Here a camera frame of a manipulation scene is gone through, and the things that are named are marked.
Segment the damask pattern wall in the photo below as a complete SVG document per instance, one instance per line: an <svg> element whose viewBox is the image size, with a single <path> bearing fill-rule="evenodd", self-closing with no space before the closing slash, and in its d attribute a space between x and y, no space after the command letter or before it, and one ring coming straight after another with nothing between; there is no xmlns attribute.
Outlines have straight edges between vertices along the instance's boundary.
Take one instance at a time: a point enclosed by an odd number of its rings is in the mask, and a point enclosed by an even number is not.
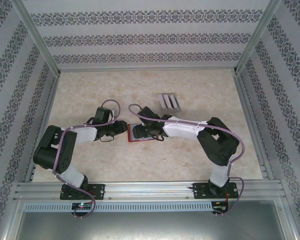
<svg viewBox="0 0 300 240"><path fill-rule="evenodd" d="M280 3L241 78L300 232L300 0Z"/></svg>
<svg viewBox="0 0 300 240"><path fill-rule="evenodd" d="M269 0L25 0L62 71L235 67Z"/></svg>
<svg viewBox="0 0 300 240"><path fill-rule="evenodd" d="M25 179L55 81L10 1L0 0L0 224Z"/></svg>

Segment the metal bracket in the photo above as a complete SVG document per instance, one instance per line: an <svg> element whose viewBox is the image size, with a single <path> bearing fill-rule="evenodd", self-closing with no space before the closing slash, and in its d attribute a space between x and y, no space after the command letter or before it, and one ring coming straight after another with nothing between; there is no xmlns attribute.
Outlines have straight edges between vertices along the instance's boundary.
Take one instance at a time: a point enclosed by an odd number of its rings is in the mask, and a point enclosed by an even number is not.
<svg viewBox="0 0 300 240"><path fill-rule="evenodd" d="M220 188L220 192L213 193L208 182L196 182L192 184L194 199L237 199L239 197L237 184L228 182Z"/></svg>
<svg viewBox="0 0 300 240"><path fill-rule="evenodd" d="M92 194L95 200L103 200L105 195L105 185L104 184L88 184L88 193ZM80 191L74 190L66 184L62 185L61 200L91 200L91 198L81 193Z"/></svg>

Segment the marble floor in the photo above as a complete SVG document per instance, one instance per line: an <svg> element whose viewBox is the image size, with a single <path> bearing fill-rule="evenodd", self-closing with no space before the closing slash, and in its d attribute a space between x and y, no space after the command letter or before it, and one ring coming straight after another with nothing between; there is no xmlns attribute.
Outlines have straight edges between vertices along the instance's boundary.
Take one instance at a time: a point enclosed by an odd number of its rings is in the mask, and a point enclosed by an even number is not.
<svg viewBox="0 0 300 240"><path fill-rule="evenodd" d="M94 117L107 99L121 104L120 120L140 123L128 110L137 103L162 116L159 93L175 93L182 112L174 116L191 121L220 118L245 143L244 156L231 175L262 179L230 70L108 71L62 73L48 125L70 127ZM105 107L115 108L115 103ZM112 142L78 145L72 162L92 182L208 180L212 164L199 142L180 137L165 141L128 142L127 133ZM34 182L57 182L48 170L37 166Z"/></svg>

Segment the purple cable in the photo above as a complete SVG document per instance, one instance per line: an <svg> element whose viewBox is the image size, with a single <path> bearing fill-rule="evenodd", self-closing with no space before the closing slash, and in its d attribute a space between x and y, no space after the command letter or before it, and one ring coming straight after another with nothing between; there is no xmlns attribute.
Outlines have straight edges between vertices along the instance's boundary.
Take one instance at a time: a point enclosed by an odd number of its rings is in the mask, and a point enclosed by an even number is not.
<svg viewBox="0 0 300 240"><path fill-rule="evenodd" d="M245 150L246 150L245 144L244 144L244 142L242 141L242 139L241 139L237 134L233 133L232 131L230 131L230 130L228 130L228 129L225 129L225 128L222 128L222 127L218 127L218 126L212 126L212 125L203 124L203 123L197 124L197 123L191 122L191 121L162 120L162 119L155 119L155 118L150 118L150 117L141 116L141 115L139 115L139 114L137 114L137 113L135 113L134 111L131 110L131 107L132 107L132 106L137 106L137 107L140 108L140 110L142 109L142 107L141 107L139 104L135 104L135 103L130 104L129 107L128 107L128 108L129 108L129 111L130 111L133 115L137 116L137 117L140 118L140 119L145 119L145 120L149 120L149 121L156 121L156 122L163 122L163 123L173 123L173 124L175 124L175 123L180 123L180 124L188 124L188 125L200 126L200 127L210 128L210 129L217 129L217 130L223 131L223 132L225 132L225 133L227 133L227 134L230 134L231 136L235 137L235 138L240 142L240 144L241 144L241 146L242 146L242 151L241 151L241 153L240 153L238 156L236 156L233 160L230 161L230 166L229 166L228 171L227 171L227 176L228 176L230 179L239 179L239 180L242 181L242 188L241 188L240 194L239 194L238 198L236 199L235 203L233 204L233 206L227 211L227 213L230 212L230 211L232 211L232 209L234 208L234 206L237 205L239 199L241 198L241 195L242 195L242 193L244 192L244 187L245 187L245 182L244 182L244 180L243 180L241 177L239 177L239 176L230 176L230 170L231 170L232 163L234 163L234 162L237 161L239 158L241 158L241 157L243 156L243 154L245 153Z"/></svg>
<svg viewBox="0 0 300 240"><path fill-rule="evenodd" d="M58 148L58 150L57 150L57 152L56 152L55 161L54 161L54 165L53 165L53 169L52 169L52 173L56 176L56 178L57 178L59 181L63 182L64 184L68 185L69 187L71 187L71 188L73 188L73 189L76 189L76 190L78 190L78 191L80 191L80 192L82 192L82 193L88 195L88 196L91 198L91 200L92 200L92 202L93 202L93 208L92 208L86 215L81 216L81 217L80 217L81 219L83 219L83 218L89 216L89 215L95 210L95 208L96 208L96 199L95 199L94 196L93 196L92 194L90 194L89 192L87 192L87 191L85 191L85 190L82 190L81 188L76 187L76 186L74 186L74 185L68 183L68 182L67 182L66 180L64 180L62 177L58 176L57 173L56 173L56 169L57 169L57 165L58 165L58 161L59 161L59 156L60 156L60 152L61 152L61 148L62 148L62 143L63 143L63 141L64 141L66 132L70 131L71 129L78 129L78 128L86 128L86 127L90 127L90 128L91 128L91 127L92 127L92 128L94 128L94 127L102 127L102 126L106 126L106 125L112 124L113 122L115 122L115 121L118 119L118 117L119 117L119 115L120 115L120 113L121 113L121 106L120 106L119 102L116 101L116 100L114 100L114 99L108 99L108 100L106 100L106 101L104 101L104 102L102 103L101 107L103 107L104 104L107 103L107 102L115 102L115 103L118 105L118 108L119 108L119 110L118 110L118 115L117 115L114 119L112 119L111 121L106 122L106 123L103 123L103 124L94 124L94 125L82 124L82 125L76 125L76 126L72 126L72 127L66 128L66 129L63 131L62 135L61 135L60 142L59 142L59 148ZM75 218L78 217L78 216L76 215L76 211L77 211L77 210L75 210L75 211L73 212L73 215L74 215Z"/></svg>

